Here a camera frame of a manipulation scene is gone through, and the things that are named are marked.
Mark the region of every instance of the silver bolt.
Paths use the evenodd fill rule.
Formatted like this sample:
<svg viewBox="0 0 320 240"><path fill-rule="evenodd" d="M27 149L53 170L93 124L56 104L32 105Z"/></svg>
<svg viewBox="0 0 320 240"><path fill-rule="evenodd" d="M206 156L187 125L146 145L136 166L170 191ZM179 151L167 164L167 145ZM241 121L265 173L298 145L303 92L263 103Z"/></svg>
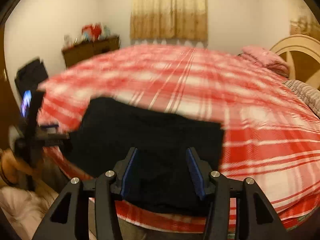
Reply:
<svg viewBox="0 0 320 240"><path fill-rule="evenodd" d="M107 177L112 177L114 174L115 174L114 171L107 171L107 172L106 172L106 176L107 176Z"/></svg>
<svg viewBox="0 0 320 240"><path fill-rule="evenodd" d="M251 185L251 184L254 183L254 179L252 179L252 178L246 178L246 179L245 179L245 182Z"/></svg>
<svg viewBox="0 0 320 240"><path fill-rule="evenodd" d="M217 178L220 176L220 173L218 171L212 171L211 172L211 176L214 177L214 178Z"/></svg>
<svg viewBox="0 0 320 240"><path fill-rule="evenodd" d="M77 184L78 182L79 182L79 178L77 178L77 177L71 179L72 184Z"/></svg>

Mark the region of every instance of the plaid bedspread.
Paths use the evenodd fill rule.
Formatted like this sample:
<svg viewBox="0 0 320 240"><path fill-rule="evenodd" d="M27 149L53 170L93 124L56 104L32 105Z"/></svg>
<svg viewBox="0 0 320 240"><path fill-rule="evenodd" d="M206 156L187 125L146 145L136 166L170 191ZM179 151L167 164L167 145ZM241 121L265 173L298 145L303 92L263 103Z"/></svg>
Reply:
<svg viewBox="0 0 320 240"><path fill-rule="evenodd" d="M40 84L40 124L79 126L91 98L115 100L188 118L221 122L220 172L254 178L287 228L320 205L320 120L282 82L241 57L207 49L139 45L85 60ZM90 177L47 149L62 170ZM205 218L156 214L117 202L122 219L162 231L202 232ZM236 203L231 201L230 227Z"/></svg>

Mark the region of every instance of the gray striped pillow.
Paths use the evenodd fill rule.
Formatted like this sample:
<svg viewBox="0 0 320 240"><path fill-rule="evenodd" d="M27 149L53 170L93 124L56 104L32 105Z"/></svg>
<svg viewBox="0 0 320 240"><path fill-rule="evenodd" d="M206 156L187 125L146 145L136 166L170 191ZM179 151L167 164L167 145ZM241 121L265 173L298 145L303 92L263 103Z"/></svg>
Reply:
<svg viewBox="0 0 320 240"><path fill-rule="evenodd" d="M299 80L288 80L284 85L291 89L320 118L320 91Z"/></svg>

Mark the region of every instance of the wooden dresser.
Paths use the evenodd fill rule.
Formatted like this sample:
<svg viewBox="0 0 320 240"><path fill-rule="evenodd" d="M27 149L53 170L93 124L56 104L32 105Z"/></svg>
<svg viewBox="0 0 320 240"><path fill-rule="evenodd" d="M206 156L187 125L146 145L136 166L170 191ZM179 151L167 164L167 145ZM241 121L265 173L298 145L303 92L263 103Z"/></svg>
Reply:
<svg viewBox="0 0 320 240"><path fill-rule="evenodd" d="M119 36L110 36L103 41L84 42L74 47L64 49L62 50L62 54L68 68L82 60L119 48Z"/></svg>

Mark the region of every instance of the red stuffed toy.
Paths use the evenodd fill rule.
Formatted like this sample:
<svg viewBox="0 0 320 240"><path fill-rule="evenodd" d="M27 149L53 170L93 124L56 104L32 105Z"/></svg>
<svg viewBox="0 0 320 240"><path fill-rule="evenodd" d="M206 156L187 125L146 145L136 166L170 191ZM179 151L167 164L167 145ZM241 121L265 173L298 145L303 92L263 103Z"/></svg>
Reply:
<svg viewBox="0 0 320 240"><path fill-rule="evenodd" d="M82 28L82 34L84 33L86 33L90 40L96 41L102 33L101 25L98 23L95 27L93 25L86 25Z"/></svg>

